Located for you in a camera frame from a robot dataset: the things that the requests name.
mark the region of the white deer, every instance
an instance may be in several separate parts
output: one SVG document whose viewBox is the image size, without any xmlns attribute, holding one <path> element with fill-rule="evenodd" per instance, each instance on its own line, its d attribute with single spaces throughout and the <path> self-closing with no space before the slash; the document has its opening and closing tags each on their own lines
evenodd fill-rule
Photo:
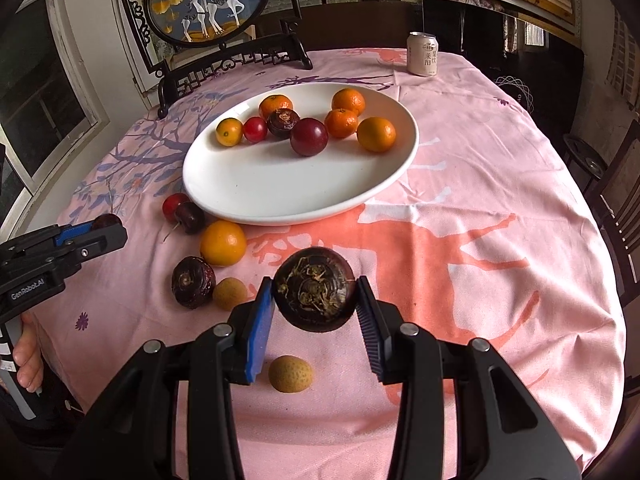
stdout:
<svg viewBox="0 0 640 480">
<path fill-rule="evenodd" d="M 240 21 L 238 20 L 238 14 L 244 10 L 244 3 L 240 0 L 211 0 L 207 3 L 207 10 L 209 11 L 209 21 L 213 26 L 213 30 L 217 34 L 222 32 L 222 27 L 216 22 L 216 11 L 218 9 L 231 9 L 233 17 L 236 19 L 236 27 L 240 27 Z"/>
<path fill-rule="evenodd" d="M 204 10 L 204 7 L 200 5 L 198 0 L 191 0 L 189 2 L 189 12 L 193 9 L 196 10 L 194 14 L 187 14 L 182 20 L 182 26 L 184 27 L 184 35 L 187 38 L 187 41 L 193 42 L 191 36 L 189 36 L 189 27 L 191 27 L 191 22 L 194 20 L 198 20 L 200 22 L 200 28 L 202 29 L 202 35 L 205 38 L 209 37 L 209 33 L 207 31 L 207 25 L 205 25 L 204 21 L 207 17 L 207 12 Z"/>
</svg>

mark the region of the yellow orange fruit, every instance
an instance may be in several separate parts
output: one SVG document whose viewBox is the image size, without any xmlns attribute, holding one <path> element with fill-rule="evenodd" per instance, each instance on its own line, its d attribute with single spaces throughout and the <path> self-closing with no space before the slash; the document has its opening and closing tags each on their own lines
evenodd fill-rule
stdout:
<svg viewBox="0 0 640 480">
<path fill-rule="evenodd" d="M 235 117 L 222 119 L 216 128 L 216 139 L 223 146 L 235 146 L 242 140 L 242 123 Z"/>
<path fill-rule="evenodd" d="M 211 266 L 228 267 L 238 263 L 246 251 L 242 228 L 227 220 L 217 220 L 200 238 L 200 254 Z"/>
<path fill-rule="evenodd" d="M 344 110 L 351 110 L 358 115 L 363 113 L 366 108 L 363 95 L 353 88 L 343 88 L 335 93 L 334 98 L 331 99 L 331 110 L 338 110 L 343 108 Z"/>
<path fill-rule="evenodd" d="M 293 103 L 286 95 L 269 95 L 262 100 L 258 111 L 260 113 L 260 117 L 266 121 L 271 113 L 276 111 L 278 108 L 288 108 L 289 110 L 293 110 Z"/>
<path fill-rule="evenodd" d="M 223 310 L 233 310 L 239 304 L 245 303 L 248 296 L 244 283 L 231 276 L 213 289 L 213 302 Z"/>
<path fill-rule="evenodd" d="M 331 110 L 324 118 L 324 127 L 336 139 L 345 139 L 358 129 L 358 115 L 351 110 Z"/>
<path fill-rule="evenodd" d="M 357 134 L 360 145 L 370 152 L 386 152 L 396 142 L 396 129 L 391 121 L 382 117 L 364 119 Z"/>
<path fill-rule="evenodd" d="M 269 366 L 269 382 L 283 394 L 306 390 L 314 381 L 314 371 L 305 360 L 293 355 L 278 357 Z"/>
</svg>

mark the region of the white can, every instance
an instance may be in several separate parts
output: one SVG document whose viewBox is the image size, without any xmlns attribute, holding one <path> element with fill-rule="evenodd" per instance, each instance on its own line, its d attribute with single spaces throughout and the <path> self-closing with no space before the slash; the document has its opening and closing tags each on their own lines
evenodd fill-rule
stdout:
<svg viewBox="0 0 640 480">
<path fill-rule="evenodd" d="M 438 40 L 433 34 L 409 33 L 406 39 L 406 69 L 423 77 L 438 73 Z"/>
</svg>

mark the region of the can lid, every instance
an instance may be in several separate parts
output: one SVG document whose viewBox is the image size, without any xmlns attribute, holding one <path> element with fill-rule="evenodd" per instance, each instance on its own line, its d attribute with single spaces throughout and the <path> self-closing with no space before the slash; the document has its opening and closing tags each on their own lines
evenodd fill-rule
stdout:
<svg viewBox="0 0 640 480">
<path fill-rule="evenodd" d="M 427 34 L 424 32 L 409 32 L 409 36 L 419 36 L 422 38 L 435 38 L 433 34 Z"/>
</svg>

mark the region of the table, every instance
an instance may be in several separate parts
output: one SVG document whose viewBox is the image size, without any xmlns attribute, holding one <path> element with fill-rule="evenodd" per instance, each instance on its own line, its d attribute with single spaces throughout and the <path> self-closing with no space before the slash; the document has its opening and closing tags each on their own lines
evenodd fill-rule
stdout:
<svg viewBox="0 0 640 480">
<path fill-rule="evenodd" d="M 151 111 L 81 183 L 60 223 L 111 212 L 124 249 L 93 260 L 67 290 L 34 309 L 54 370 L 88 408 L 148 339 L 168 345 L 226 319 L 189 311 L 170 291 L 174 265 L 198 254 L 198 237 L 171 226 L 162 200 L 181 190 L 194 137 L 251 95 L 308 81 L 344 82 L 398 99 L 420 127 L 412 166 L 393 186 L 340 216 L 292 227 L 245 228 L 244 259 L 216 271 L 255 293 L 289 254 L 324 244 L 343 254 L 376 296 L 437 338 L 491 340 L 558 428 L 578 466 L 604 448 L 622 402 L 625 325 L 606 246 L 558 154 L 519 104 L 465 59 L 441 54 L 436 78 L 405 70 L 404 50 L 313 52 L 294 63 L 233 69 Z M 280 394 L 264 374 L 232 388 L 247 479 L 383 479 L 399 388 L 370 372 L 358 321 L 302 332 L 276 311 L 267 361 L 292 354 L 314 368 L 313 386 Z M 455 472 L 453 398 L 446 395 L 446 478 Z M 184 437 L 184 416 L 178 434 Z M 186 471 L 184 438 L 178 472 Z"/>
</svg>

